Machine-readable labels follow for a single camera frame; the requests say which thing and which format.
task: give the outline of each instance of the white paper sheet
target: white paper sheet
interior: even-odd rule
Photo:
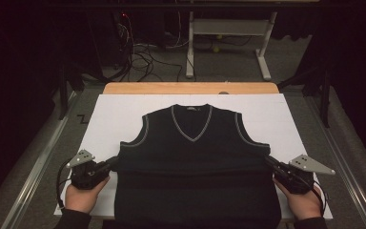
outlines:
[[[283,94],[101,94],[80,149],[94,154],[96,162],[116,156],[120,141],[132,141],[138,136],[143,115],[173,104],[210,104],[242,113],[248,135],[254,141],[270,144],[271,156],[277,160],[288,162],[299,155],[306,155]],[[114,217],[116,183],[117,175],[111,172],[111,180],[100,193],[92,216]],[[277,193],[282,218],[292,219],[287,199],[278,189]],[[61,212],[55,210],[54,214],[60,215]],[[329,207],[324,217],[333,218]]]

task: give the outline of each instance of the gray floor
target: gray floor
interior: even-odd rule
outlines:
[[[240,44],[246,40],[232,38],[225,41]],[[308,42],[309,39],[294,42],[287,38],[270,42],[266,60],[274,83],[285,80],[295,73]],[[253,53],[260,44],[260,38],[253,38],[245,46],[216,44],[220,48],[218,53],[212,50],[197,50],[194,55],[196,81],[263,81]],[[209,45],[210,43],[204,38],[198,38],[195,43],[199,49],[208,48]],[[185,50],[180,48],[161,51],[151,48],[156,60],[183,66],[179,81],[194,81],[194,78],[184,77]],[[144,64],[142,59],[135,58],[135,67]],[[110,75],[113,72],[112,68],[104,69],[105,74]],[[147,76],[143,81],[176,81],[178,71],[179,68],[176,66],[155,63],[152,71],[154,74]],[[124,81],[136,81],[142,75],[142,72],[132,70],[130,77],[124,78]],[[2,184],[0,228],[4,223],[8,228],[52,228],[58,221],[52,214],[56,203],[54,191],[56,173],[60,164],[76,153],[88,126],[81,123],[80,115],[89,120],[96,98],[101,94],[103,87],[100,84],[90,83],[83,93],[73,94],[72,106],[63,121],[58,120],[57,104],[51,118]],[[282,93],[285,94],[305,148],[310,156],[337,171],[335,177],[319,176],[322,186],[331,197],[329,204],[334,219],[328,221],[329,228],[366,228],[366,151],[356,136],[353,125],[344,114],[334,90],[331,91],[329,113],[331,128],[326,129],[321,126],[318,119],[316,108],[318,97],[303,97],[300,89],[299,86],[292,86]],[[58,101],[58,94],[53,99]],[[41,161],[38,160],[41,157],[47,159],[47,166],[41,166]],[[35,165],[42,167],[43,170],[36,176],[37,182],[29,184],[28,177],[34,174],[31,172],[34,171]],[[30,190],[29,198],[20,198],[22,201],[16,203],[25,185],[34,189]],[[100,220],[96,219],[91,223],[91,228],[100,226]]]

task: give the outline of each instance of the wire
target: wire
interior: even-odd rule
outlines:
[[[189,40],[185,41],[184,43],[182,43],[181,45],[176,45],[176,46],[166,46],[165,49],[177,49],[177,48],[181,48],[186,46],[187,44],[189,44]],[[152,44],[147,44],[147,43],[136,43],[135,46],[148,46],[148,47],[153,47],[153,48],[157,48],[158,46],[156,45],[152,45]]]
[[[166,63],[166,62],[156,59],[151,53],[150,44],[135,44],[134,46],[136,48],[142,48],[142,49],[136,50],[134,56],[137,56],[137,57],[135,57],[134,60],[132,61],[132,69],[134,69],[135,71],[144,73],[142,76],[139,77],[139,79],[137,80],[138,82],[143,81],[149,75],[153,75],[153,76],[157,77],[160,81],[163,82],[163,79],[159,75],[157,75],[156,73],[153,73],[155,62],[158,64],[178,67],[179,68],[179,70],[177,72],[177,80],[178,80],[178,77],[180,76],[180,74],[182,72],[183,66],[181,66],[179,64]],[[139,60],[144,61],[145,64],[143,66],[137,66],[136,62]]]
[[[327,206],[327,204],[328,204],[328,197],[327,197],[327,193],[323,190],[322,186],[321,186],[318,182],[316,182],[316,181],[315,181],[315,184],[316,184],[317,186],[319,186],[320,190],[322,190],[322,196],[324,196],[324,198],[325,198],[325,205],[323,205],[323,212],[325,212],[325,210],[326,210],[326,206]]]
[[[113,74],[112,76],[104,76],[105,78],[107,78],[109,81],[114,81],[114,79],[118,78],[118,77],[123,77],[125,76],[129,71],[130,71],[130,68],[132,67],[131,65],[131,62],[129,59],[126,60],[126,63],[122,66],[122,69]],[[91,83],[100,83],[100,82],[103,82],[102,80],[99,80],[99,79],[93,79],[93,78],[90,78],[90,77],[86,77],[85,75],[82,74],[82,79],[87,81],[87,82],[91,82]]]
[[[314,188],[314,185],[309,185],[307,181],[305,181],[305,179],[303,179],[302,177],[300,176],[296,176],[294,175],[293,177],[295,177],[296,179],[300,180],[301,182],[303,182],[307,187],[310,188],[310,190],[315,194],[315,196],[317,197],[317,199],[319,200],[319,203],[320,203],[320,215],[322,215],[323,217],[323,214],[325,212],[325,208],[326,208],[326,203],[325,205],[323,205],[323,201],[322,201],[322,198],[320,196],[320,194],[315,190]]]
[[[123,35],[124,35],[124,31],[125,31],[125,32],[126,32],[126,34],[127,34],[127,36],[126,36],[126,43],[124,44],[124,47],[126,47],[126,46],[127,46],[127,44],[129,43],[129,39],[130,39],[130,33],[129,33],[129,30],[128,30],[128,29],[127,29],[127,27],[125,27],[123,24],[118,23],[117,25],[118,25],[118,26],[120,26],[120,27],[123,29],[122,33],[120,34],[120,37],[123,37]]]
[[[179,35],[177,37],[177,41],[176,41],[176,44],[174,44],[174,46],[170,47],[170,48],[174,48],[176,47],[179,42],[180,42],[180,36],[181,36],[181,31],[182,31],[182,23],[181,23],[181,19],[180,19],[180,11],[177,12],[177,16],[179,18]]]
[[[130,35],[131,35],[131,39],[132,39],[132,55],[133,55],[134,49],[133,49],[133,36],[132,36],[132,22],[130,21],[130,17],[126,13],[122,12],[122,16],[127,18],[127,21],[129,22],[129,25],[130,25]]]
[[[62,163],[62,165],[59,167],[59,171],[58,171],[57,179],[56,179],[56,187],[55,187],[56,198],[57,198],[59,209],[61,210],[62,213],[64,213],[65,205],[64,205],[64,201],[61,199],[61,193],[60,193],[61,191],[59,190],[59,188],[60,188],[61,184],[63,184],[66,180],[60,182],[60,179],[61,179],[62,170],[71,160],[72,160],[72,158],[69,158],[64,163]]]
[[[68,180],[71,180],[71,179],[70,179],[70,178],[68,178],[68,179],[62,180],[62,181],[59,183],[59,185],[64,184],[64,183],[65,183],[65,182],[67,182]]]

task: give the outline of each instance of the black cable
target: black cable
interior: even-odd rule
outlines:
[[[114,80],[115,78],[122,77],[131,69],[131,67],[132,67],[132,64],[131,64],[130,60],[127,59],[126,63],[123,65],[123,68],[121,69],[121,71],[110,76],[109,79]]]
[[[62,181],[59,183],[59,185],[61,185],[61,184],[65,183],[65,182],[67,182],[68,180],[71,180],[71,179],[70,179],[70,178],[68,178],[68,179],[62,180]]]
[[[59,209],[61,210],[62,213],[64,213],[64,208],[65,208],[65,205],[64,205],[64,201],[61,199],[61,193],[60,193],[60,190],[59,190],[59,187],[62,183],[64,183],[65,181],[62,181],[60,182],[60,179],[61,179],[61,174],[62,174],[62,170],[64,169],[64,167],[72,160],[72,158],[69,158],[67,159],[60,167],[59,167],[59,171],[58,171],[58,174],[57,174],[57,179],[56,179],[56,188],[55,188],[55,191],[56,191],[56,198],[57,198],[57,202],[58,202],[58,206],[59,206]]]
[[[144,53],[144,52],[139,52],[139,53],[136,53],[135,55],[138,55],[139,57],[141,57],[141,58],[135,58],[133,61],[132,61],[132,68],[133,69],[135,69],[135,70],[137,70],[137,69],[143,69],[143,68],[149,68],[149,66],[152,64],[152,60],[151,59],[148,59],[148,58],[145,58],[144,57],[144,55],[142,55],[141,53]],[[134,66],[133,65],[133,62],[135,62],[135,61],[137,61],[137,60],[144,60],[146,63],[147,63],[147,65],[144,65],[144,66],[142,66],[142,67],[136,67],[136,66]]]
[[[130,73],[131,73],[131,71],[129,71],[129,73],[127,74],[127,82],[130,82]]]
[[[169,66],[176,66],[179,67],[179,72],[177,73],[177,82],[178,82],[178,78],[180,76],[180,73],[182,72],[183,66],[179,65],[179,64],[170,64],[170,63],[166,63],[166,62],[162,62],[160,60],[155,59],[152,55],[151,55],[151,51],[148,48],[148,55],[152,58],[153,61],[159,63],[159,64],[164,64],[164,65],[169,65]]]
[[[322,198],[320,197],[320,194],[315,190],[314,185],[312,185],[312,186],[309,185],[308,182],[305,181],[305,179],[303,179],[302,177],[299,177],[299,176],[293,176],[293,177],[295,177],[296,179],[303,182],[315,194],[315,196],[317,197],[317,199],[319,200],[319,203],[320,203],[320,215],[323,217],[323,213],[325,212],[325,209],[324,209],[324,206],[323,206],[323,201],[322,201]]]
[[[315,181],[315,184],[317,186],[319,186],[320,190],[322,190],[322,195],[325,197],[325,205],[323,206],[323,212],[325,212],[326,206],[328,205],[328,199],[327,199],[327,196],[326,196],[327,193],[325,192],[325,190],[323,190],[322,186],[318,182]]]
[[[142,48],[144,48],[144,50],[142,50],[142,51],[139,51],[139,52],[143,52],[143,53],[145,53],[145,51],[147,51],[148,50],[148,48],[149,48],[149,46],[150,46],[150,44],[149,43],[147,43],[147,45],[146,46],[144,46],[143,44],[136,44],[135,45],[136,47],[142,47]]]
[[[137,80],[137,82],[141,82],[145,77],[147,77],[148,75],[150,75],[152,73],[152,71],[153,71],[153,61],[151,59],[145,58],[141,53],[144,53],[144,52],[136,53],[135,55],[140,56],[141,58],[139,58],[139,59],[144,60],[147,63],[147,65],[141,67],[141,68],[146,68],[145,69],[145,74],[143,76],[141,76]],[[140,68],[137,68],[137,67],[132,67],[132,68],[135,69],[136,71],[144,72],[144,71],[140,70]]]
[[[137,80],[137,82],[141,82],[145,77],[147,77],[147,76],[149,76],[149,75],[153,75],[153,76],[157,77],[161,82],[164,82],[164,81],[163,81],[163,79],[162,79],[162,77],[160,77],[159,75],[157,75],[157,74],[155,74],[155,73],[146,73],[144,76],[141,76],[141,78],[139,78],[139,79]]]

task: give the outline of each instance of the dark background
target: dark background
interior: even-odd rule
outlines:
[[[81,73],[100,78],[101,67],[117,64],[121,54],[109,13],[51,14],[42,6],[42,1],[0,1],[0,184],[50,116],[54,107],[51,97],[58,89],[61,70],[69,70],[67,80],[81,89]],[[181,15],[182,31],[186,31],[188,13]],[[243,11],[218,15],[248,17]],[[253,17],[265,15],[258,12]],[[165,31],[178,32],[172,13],[146,10],[129,12],[129,16],[134,36],[159,47],[165,44]],[[290,35],[296,40],[309,34],[314,37],[298,71],[325,63],[332,85],[366,147],[366,1],[356,10],[278,14],[273,38]],[[296,83],[308,84],[321,78],[319,73],[311,74]]]

